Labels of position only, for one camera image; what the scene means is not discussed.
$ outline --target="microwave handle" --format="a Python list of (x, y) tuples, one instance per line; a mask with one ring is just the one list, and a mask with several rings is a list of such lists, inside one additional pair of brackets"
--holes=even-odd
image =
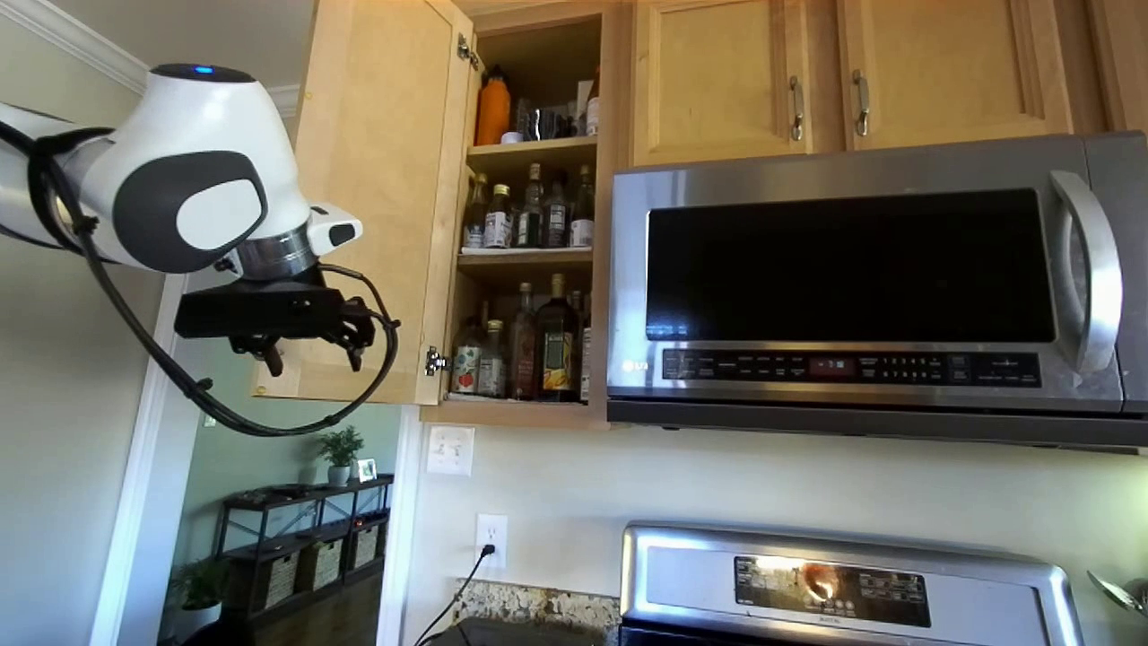
[(1063, 293), (1079, 312), (1079, 341), (1070, 360), (1079, 374), (1095, 373), (1108, 367), (1116, 352), (1116, 335), (1120, 328), (1120, 306), (1124, 302), (1124, 278), (1120, 258), (1116, 250), (1112, 226), (1100, 205), (1100, 200), (1075, 172), (1054, 170), (1050, 172), (1053, 187), (1061, 196), (1068, 215), (1080, 232), (1080, 246), (1085, 259), (1085, 298), (1079, 302), (1072, 287), (1072, 267), (1069, 257), (1069, 239), (1072, 226), (1066, 224), (1061, 242), (1061, 262), (1065, 278)]

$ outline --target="stainless steel microwave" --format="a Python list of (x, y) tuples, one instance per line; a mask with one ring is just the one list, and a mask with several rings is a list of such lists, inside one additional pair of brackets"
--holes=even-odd
[(1142, 133), (639, 170), (613, 199), (612, 421), (1148, 445)]

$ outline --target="stainless steel stove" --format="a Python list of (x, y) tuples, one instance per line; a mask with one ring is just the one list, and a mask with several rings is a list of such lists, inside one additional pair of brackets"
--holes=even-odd
[(621, 646), (1083, 646), (1068, 577), (1032, 559), (631, 524)]

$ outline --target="wooden floor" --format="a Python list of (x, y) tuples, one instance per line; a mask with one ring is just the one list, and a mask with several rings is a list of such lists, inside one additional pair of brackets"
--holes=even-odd
[(258, 646), (374, 646), (382, 575), (365, 578), (261, 628)]

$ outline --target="picture frame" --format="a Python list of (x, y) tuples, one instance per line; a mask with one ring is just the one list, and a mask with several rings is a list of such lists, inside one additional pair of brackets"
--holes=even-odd
[(374, 458), (369, 458), (366, 460), (358, 461), (358, 475), (360, 483), (373, 481), (379, 476), (378, 468), (375, 467), (374, 464)]

